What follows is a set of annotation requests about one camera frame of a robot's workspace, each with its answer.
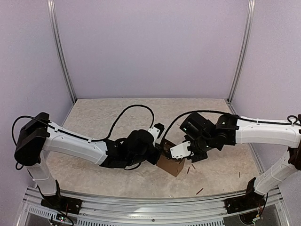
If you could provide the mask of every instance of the speckled floor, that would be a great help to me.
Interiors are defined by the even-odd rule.
[[[64,127],[86,136],[103,138],[119,113],[132,104],[149,106],[155,113],[155,123],[160,122],[166,128],[176,116],[186,111],[230,111],[221,99],[82,99],[76,102]],[[214,123],[219,117],[209,113],[203,116]],[[175,144],[183,141],[184,133],[179,125],[184,119],[179,120],[167,135],[167,139]],[[147,129],[150,123],[151,114],[146,109],[129,109],[117,123],[111,139],[127,137],[134,129]],[[50,153],[47,164],[63,190],[120,197],[189,197],[196,196],[201,188],[203,190],[198,196],[222,194],[246,189],[248,181],[258,175],[248,145],[225,146],[221,152],[214,149],[208,152],[208,156],[208,159],[193,164],[196,169],[186,161],[176,178],[146,161],[136,170],[125,171]]]

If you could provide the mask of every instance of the wooden twig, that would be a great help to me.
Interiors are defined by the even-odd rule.
[[[196,194],[199,194],[202,190],[203,190],[203,188],[201,190],[199,190],[198,193],[196,193]]]

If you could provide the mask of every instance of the cardboard box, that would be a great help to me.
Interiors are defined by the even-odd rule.
[[[165,140],[164,141],[164,150],[167,151],[171,147],[175,146],[172,142]],[[183,169],[185,164],[185,159],[178,160],[178,159],[167,159],[165,157],[165,153],[162,153],[158,162],[157,166],[161,169],[165,170],[166,172],[170,173],[173,176],[178,176],[181,170]]]

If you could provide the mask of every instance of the cable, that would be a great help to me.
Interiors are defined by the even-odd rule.
[[[266,199],[265,199],[264,206],[263,206],[263,208],[262,208],[261,213],[259,214],[260,217],[261,217],[261,215],[263,214],[263,211],[264,211],[264,209],[265,209],[265,206],[267,205],[268,197],[269,197],[269,193],[267,193],[267,197],[266,197]]]
[[[24,165],[21,165],[21,167],[18,167],[18,165],[19,165],[19,163],[17,162],[17,163],[16,163],[16,170],[21,170],[21,169],[23,169]]]
[[[195,111],[189,111],[189,112],[184,112],[182,114],[180,114],[179,116],[177,116],[172,122],[171,124],[168,126],[168,128],[166,129],[162,139],[161,139],[161,143],[160,145],[162,146],[162,149],[164,149],[164,140],[165,140],[165,137],[167,135],[167,133],[169,132],[169,130],[171,129],[171,127],[174,125],[174,123],[181,117],[187,115],[187,114],[191,114],[191,113],[194,113],[194,112],[197,112],[197,113],[215,113],[215,114],[224,114],[224,115],[232,115],[230,113],[227,113],[227,112],[220,112],[220,111],[214,111],[214,110],[195,110]]]
[[[103,141],[103,140],[107,140],[110,138],[111,134],[112,134],[112,131],[116,125],[116,123],[118,122],[118,120],[121,118],[121,116],[124,114],[124,112],[126,112],[129,108],[132,108],[132,107],[143,107],[143,108],[146,108],[147,110],[150,111],[151,115],[152,115],[152,121],[151,121],[151,125],[150,125],[150,128],[152,127],[152,125],[154,124],[154,121],[155,121],[155,115],[154,115],[154,112],[148,107],[148,106],[145,106],[145,105],[130,105],[128,107],[126,107],[121,113],[120,115],[117,117],[117,119],[114,121],[114,123],[112,124],[111,126],[111,129],[109,131],[109,134],[106,138],[103,138],[103,139],[97,139],[97,140],[92,140],[92,142],[99,142],[99,141]]]
[[[250,224],[245,224],[245,223],[242,221],[242,219],[241,219],[240,217],[241,217],[241,215],[238,215],[238,219],[240,220],[240,222],[241,222],[243,225],[246,225],[246,226],[255,226],[255,223],[254,223],[254,222],[252,222],[251,225],[250,225]]]
[[[124,169],[124,170],[126,170],[126,171],[130,171],[130,170],[137,169],[139,166],[141,166],[141,162],[140,162],[140,163],[138,163],[138,165],[136,165],[136,166],[135,166],[135,167],[133,167],[133,168],[126,169],[126,167],[125,167],[125,168],[123,168],[123,169]]]
[[[112,126],[111,126],[111,128],[110,128],[110,131],[109,131],[109,134],[107,135],[107,137],[102,138],[102,139],[93,139],[93,140],[91,140],[91,141],[92,141],[92,142],[99,142],[99,141],[103,141],[103,140],[109,139],[110,136],[111,136],[111,134],[112,134],[112,131],[113,131],[115,125],[116,125],[116,123],[118,122],[118,120],[121,118],[121,116],[124,114],[124,112],[126,112],[129,108],[132,108],[132,107],[143,107],[143,108],[148,109],[148,110],[150,111],[151,115],[152,115],[152,121],[151,121],[151,125],[150,125],[150,127],[152,127],[152,125],[154,124],[154,121],[155,121],[155,115],[154,115],[154,112],[153,112],[148,106],[145,106],[145,105],[130,105],[130,106],[126,107],[126,108],[119,114],[119,116],[117,117],[117,119],[116,119],[116,120],[114,121],[114,123],[112,124]],[[47,126],[47,127],[49,127],[49,128],[55,129],[54,126],[51,126],[51,125],[49,125],[49,124],[47,124],[47,123],[45,123],[45,122],[43,122],[43,121],[41,121],[41,120],[39,120],[39,119],[36,119],[36,118],[34,118],[34,117],[32,117],[32,116],[22,115],[22,116],[18,117],[18,118],[14,121],[13,126],[12,126],[12,129],[11,129],[11,135],[12,135],[14,144],[15,144],[16,146],[17,146],[17,142],[16,142],[15,136],[14,136],[15,124],[16,124],[20,119],[22,119],[22,118],[32,119],[32,120],[35,120],[35,121],[38,121],[38,122],[42,123],[43,125],[45,125],[45,126]],[[69,133],[69,132],[67,132],[67,131],[65,131],[65,130],[62,130],[62,129],[58,129],[58,131],[61,132],[61,133],[67,134],[67,135],[69,135],[69,136],[78,138],[78,139],[82,139],[82,140],[86,140],[86,141],[89,140],[89,139],[86,138],[86,137],[81,137],[81,136],[79,136],[79,135],[76,135],[76,134],[73,134],[73,133]]]
[[[272,125],[292,125],[292,124],[293,124],[293,125],[296,125],[296,126],[301,126],[300,123],[297,123],[298,118],[297,118],[296,116],[294,116],[294,115],[289,115],[289,116],[287,117],[287,120],[288,120],[289,122],[257,121],[257,120],[242,118],[242,117],[240,117],[240,116],[238,116],[238,115],[233,115],[233,114],[232,114],[232,117],[233,117],[233,118],[240,119],[240,120],[242,120],[242,121],[249,121],[249,122],[256,122],[256,123],[263,123],[263,124],[272,124]],[[295,122],[292,122],[292,121],[290,120],[290,118],[295,118],[296,121],[295,121]]]

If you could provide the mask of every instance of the white robotic arm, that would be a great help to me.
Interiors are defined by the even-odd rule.
[[[287,120],[259,120],[237,115],[223,115],[214,125],[198,113],[192,113],[180,129],[185,141],[170,149],[170,157],[192,162],[206,159],[207,151],[224,145],[264,143],[288,146],[288,151],[270,169],[253,178],[246,195],[226,201],[228,213],[256,208],[263,197],[291,174],[301,170],[301,115]]]
[[[68,131],[49,121],[49,115],[40,113],[21,128],[16,146],[15,159],[24,165],[32,179],[37,183],[43,196],[42,205],[78,214],[81,200],[62,197],[59,184],[52,177],[41,151],[59,152],[88,160],[101,167],[122,168],[136,165],[147,160],[156,164],[161,152],[155,148],[157,138],[164,126],[160,123],[148,130],[134,130],[128,138],[116,141],[96,140]]]

